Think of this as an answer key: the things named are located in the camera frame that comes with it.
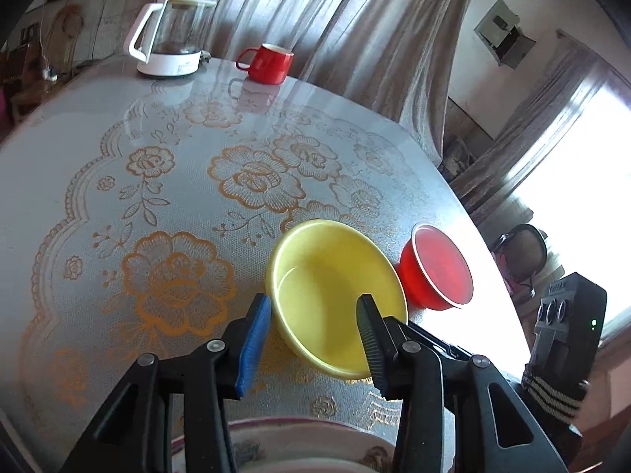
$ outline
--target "screw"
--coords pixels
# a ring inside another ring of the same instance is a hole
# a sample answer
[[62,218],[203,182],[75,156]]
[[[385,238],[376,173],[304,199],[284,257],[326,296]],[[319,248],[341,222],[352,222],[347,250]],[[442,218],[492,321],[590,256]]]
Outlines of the screw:
[[223,349],[225,349],[225,347],[226,344],[221,340],[210,340],[206,344],[206,348],[211,352],[221,352]]
[[473,364],[478,368],[486,368],[488,365],[491,364],[491,361],[489,361],[487,356],[481,356],[479,354],[473,356],[471,360],[473,361]]
[[409,352],[410,354],[415,354],[421,349],[421,345],[412,340],[404,342],[401,347],[403,348],[403,350]]
[[138,358],[138,364],[140,366],[149,366],[152,365],[155,360],[156,356],[154,356],[153,354],[143,354]]

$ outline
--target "sunlight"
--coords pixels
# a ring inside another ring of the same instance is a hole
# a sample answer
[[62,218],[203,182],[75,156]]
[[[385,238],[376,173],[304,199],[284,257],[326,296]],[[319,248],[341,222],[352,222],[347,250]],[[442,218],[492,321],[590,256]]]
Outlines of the sunlight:
[[607,291],[605,324],[631,306],[631,110],[606,88],[515,191],[548,234],[566,274]]

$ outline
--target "red bowl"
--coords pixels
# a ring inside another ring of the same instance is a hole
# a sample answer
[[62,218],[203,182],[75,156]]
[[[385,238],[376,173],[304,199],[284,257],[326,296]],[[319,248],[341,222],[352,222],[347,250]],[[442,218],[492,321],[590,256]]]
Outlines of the red bowl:
[[433,225],[414,227],[396,271],[408,302],[420,308],[458,308],[473,297],[473,279],[465,258]]

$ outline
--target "white kettle base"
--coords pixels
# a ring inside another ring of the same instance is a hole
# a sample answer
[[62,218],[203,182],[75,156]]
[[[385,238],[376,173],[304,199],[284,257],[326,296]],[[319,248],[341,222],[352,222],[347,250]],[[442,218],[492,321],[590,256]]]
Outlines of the white kettle base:
[[138,62],[138,71],[151,76],[184,76],[197,71],[201,52],[185,55],[151,53],[149,62]]

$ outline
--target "glass table cover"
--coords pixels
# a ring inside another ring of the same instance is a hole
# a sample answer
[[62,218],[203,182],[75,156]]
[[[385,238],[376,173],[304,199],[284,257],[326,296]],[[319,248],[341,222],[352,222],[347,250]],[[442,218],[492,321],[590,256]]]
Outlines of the glass table cover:
[[[528,361],[482,238],[421,148],[292,78],[262,86],[213,59],[155,80],[106,61],[5,141],[0,200],[0,407],[46,469],[138,355],[187,354],[242,316],[274,244],[307,219],[352,225],[393,262],[414,224],[436,225],[468,260],[473,299],[411,318],[515,375]],[[370,380],[310,369],[273,330],[252,393],[226,410],[341,421],[394,442],[400,403]]]

